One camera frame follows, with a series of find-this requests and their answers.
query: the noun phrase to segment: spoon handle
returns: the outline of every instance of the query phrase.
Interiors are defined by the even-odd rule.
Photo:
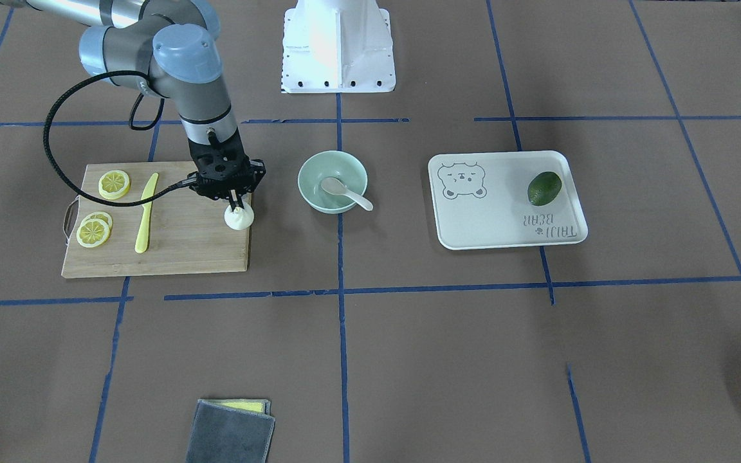
[[[350,190],[346,191],[343,194],[344,196],[350,197],[350,199],[356,201],[356,203],[358,203],[358,205],[365,209],[365,211],[373,211],[373,204],[365,199],[364,196],[361,196],[361,194],[357,194],[356,192]]]

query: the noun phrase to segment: black cable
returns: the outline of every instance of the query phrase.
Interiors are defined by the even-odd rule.
[[[153,129],[156,126],[156,123],[159,122],[159,119],[162,117],[162,109],[165,108],[165,99],[160,98],[159,99],[159,111],[156,111],[156,117],[153,118],[153,122],[150,123],[150,125],[146,125],[144,127],[140,125],[133,125],[133,120],[136,118],[136,109],[139,109],[139,103],[142,102],[142,98],[145,97],[144,93],[139,93],[139,96],[136,97],[136,102],[133,103],[133,108],[130,109],[130,117],[127,118],[127,126],[130,127],[131,130],[150,130]]]
[[[65,182],[65,184],[69,186],[71,190],[79,194],[79,196],[85,197],[86,199],[90,199],[94,203],[100,203],[106,206],[114,206],[118,208],[130,208],[133,206],[139,206],[145,203],[149,203],[153,201],[154,199],[159,199],[159,197],[162,197],[165,194],[170,193],[173,190],[186,187],[189,185],[188,179],[185,179],[184,181],[176,182],[173,185],[160,191],[159,193],[154,194],[152,197],[148,197],[147,199],[133,201],[130,203],[116,203],[114,201],[108,201],[105,199],[101,199],[101,197],[95,197],[91,194],[87,194],[84,191],[82,191],[81,188],[76,186],[74,182],[71,182],[70,179],[68,179],[68,177],[64,175],[64,172],[62,172],[62,169],[59,168],[59,164],[56,164],[56,160],[53,158],[53,153],[50,152],[50,126],[53,124],[53,118],[56,117],[56,113],[59,111],[59,108],[62,107],[62,103],[64,103],[65,100],[73,96],[74,93],[82,90],[82,88],[85,88],[88,85],[91,85],[91,83],[93,82],[99,82],[100,80],[106,77],[117,77],[117,76],[136,76],[136,77],[141,77],[145,79],[146,81],[150,82],[150,76],[148,76],[145,73],[140,73],[140,71],[108,71],[108,73],[96,74],[93,77],[89,77],[77,83],[76,85],[68,89],[68,91],[65,91],[64,93],[62,93],[62,96],[60,96],[59,99],[56,100],[55,103],[53,103],[53,106],[50,107],[50,111],[48,111],[48,117],[45,118],[44,120],[42,143],[44,144],[44,154],[45,156],[48,157],[48,161],[50,161],[50,165],[53,167],[53,170],[56,170],[56,174],[59,176],[59,178],[62,179],[62,181]]]

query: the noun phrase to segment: white plastic bracket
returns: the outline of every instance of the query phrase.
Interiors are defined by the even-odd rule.
[[[376,0],[298,0],[285,12],[282,91],[393,91],[390,15]]]

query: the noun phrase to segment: white tray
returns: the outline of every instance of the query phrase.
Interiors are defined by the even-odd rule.
[[[427,168],[436,233],[450,250],[571,245],[588,237],[562,153],[440,154]],[[562,191],[547,205],[532,205],[527,185],[548,170],[562,179]]]

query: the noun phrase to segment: yellow knife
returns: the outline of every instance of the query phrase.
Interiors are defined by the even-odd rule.
[[[145,190],[142,191],[142,199],[148,199],[148,197],[153,196],[153,193],[156,191],[157,179],[159,179],[159,174],[153,172],[151,179],[145,185]],[[142,223],[139,224],[139,234],[136,235],[136,252],[138,254],[142,254],[147,250],[147,243],[150,241],[151,206],[152,203],[144,203],[142,205]]]

